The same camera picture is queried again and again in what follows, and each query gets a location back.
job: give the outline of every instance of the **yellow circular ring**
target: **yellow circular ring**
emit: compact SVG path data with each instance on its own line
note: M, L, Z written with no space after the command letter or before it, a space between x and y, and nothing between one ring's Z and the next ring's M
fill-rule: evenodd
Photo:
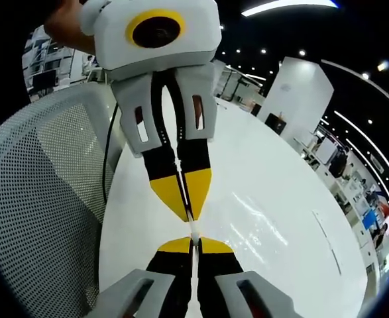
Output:
M135 28L137 28L138 25L144 22L145 20L149 20L151 18L156 17L164 17L175 20L180 26L180 35L178 35L178 37L180 37L186 31L186 22L184 21L184 18L181 16L181 14L172 10L153 9L140 13L131 20L131 22L127 25L127 29L125 30L125 36L127 38L127 41L135 46L140 47L137 43L135 43L133 38Z

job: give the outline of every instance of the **black ceiling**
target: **black ceiling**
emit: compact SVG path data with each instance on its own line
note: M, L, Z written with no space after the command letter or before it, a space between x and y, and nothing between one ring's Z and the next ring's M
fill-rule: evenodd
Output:
M278 62L285 56L320 62L329 60L358 73L368 72L371 80L389 93L389 69L377 70L389 60L389 1L338 0L338 9L319 6L295 6L244 17L241 12L270 0L216 0L221 24L222 43L216 57L227 64L242 66L241 71L267 78L272 85ZM362 153L373 153L371 145L344 121L334 115L339 111L363 130L381 149L389 161L389 100L359 78L322 64L335 89L326 115L343 142L345 130ZM383 165L389 177L389 169Z

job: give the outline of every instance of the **camera lens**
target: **camera lens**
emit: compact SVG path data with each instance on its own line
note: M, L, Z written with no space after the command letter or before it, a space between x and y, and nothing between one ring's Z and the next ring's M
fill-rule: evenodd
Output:
M134 42L143 48L161 48L177 39L181 26L174 19L154 17L143 21L134 30Z

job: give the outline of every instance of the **white wall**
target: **white wall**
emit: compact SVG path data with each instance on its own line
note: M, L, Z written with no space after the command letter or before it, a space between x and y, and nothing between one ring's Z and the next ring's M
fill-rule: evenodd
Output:
M281 137L293 148L295 136L313 133L333 96L333 86L321 67L297 58L284 58L258 118L282 115L287 122Z
M234 93L235 88L238 86L235 97L239 96L243 99L243 103L251 103L255 102L256 104L263 105L265 97L263 97L261 94L259 94L260 87L257 86L254 83L249 82L247 79L244 80L244 83L247 85L238 85L238 80L242 77L237 72L233 72L233 75L229 79L228 83L228 77L231 73L231 70L225 69L223 73L221 74L221 77L219 78L219 81L217 83L217 87L215 90L215 95L222 94L223 88L225 87L225 84L227 87L225 88L225 91L223 92L223 95L220 97L222 99L228 100L231 98L231 96Z
M32 41L33 40L40 40L43 38L50 38L50 36L48 34L46 34L44 27L40 26L34 30L34 33L32 34Z
M29 67L29 64L34 60L36 57L36 50L37 48L33 48L31 51L28 51L27 53L22 55L22 68L25 69Z
M65 58L60 61L60 67L57 70L57 77L59 81L63 78L70 77L69 71L72 72L72 69L70 68L71 63L72 63L72 58Z
M70 81L80 81L85 78L82 76L82 65L87 60L88 54L75 50L72 69L70 70Z
M213 66L215 67L215 77L213 79L213 90L215 91L219 83L219 80L222 77L222 72L225 70L225 63L219 60L214 60Z

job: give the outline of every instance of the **ceiling light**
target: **ceiling light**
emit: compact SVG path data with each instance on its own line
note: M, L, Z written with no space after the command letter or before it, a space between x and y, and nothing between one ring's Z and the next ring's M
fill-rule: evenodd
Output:
M342 114L340 114L338 111L334 111L334 114L342 118L346 123L350 124L358 133L362 135L370 144L374 147L374 149L377 151L377 153L380 155L380 157L384 160L386 165L389 168L389 161L387 160L386 156L382 153L382 151L375 145L375 143L363 132L361 131L354 123L352 123L350 120L348 120L346 117L344 117Z
M382 72L389 68L389 61L383 61L380 65L377 66L378 71Z
M349 140L349 139L346 139L346 141L353 147L355 148L355 150L357 151L357 153L362 157L362 159L370 166L371 170L374 172L374 175L378 178L378 180L380 181L378 183L378 185L382 184L382 187L384 188L384 190L386 191L387 193L387 196L389 198L389 191L386 187L386 185L384 184L384 182L382 181L381 177L380 177L380 174L378 174L378 172L375 170L375 168L372 166L372 164L368 161L368 158L366 156L364 156L364 154L362 152L360 152L360 150Z
M250 17L252 15L255 15L257 13L261 13L267 10L272 10L276 8L281 7L289 7L292 5L323 5L326 7L333 7L337 8L337 5L330 1L330 0L279 0L279 1L273 1L270 3L265 3L263 5L259 5L257 7L254 7L252 9L246 10L242 12L241 14L245 17Z
M246 76L247 76L248 78L255 78L256 80L266 81L266 78L262 78L262 77L260 77L260 76L251 75L251 74L246 74Z

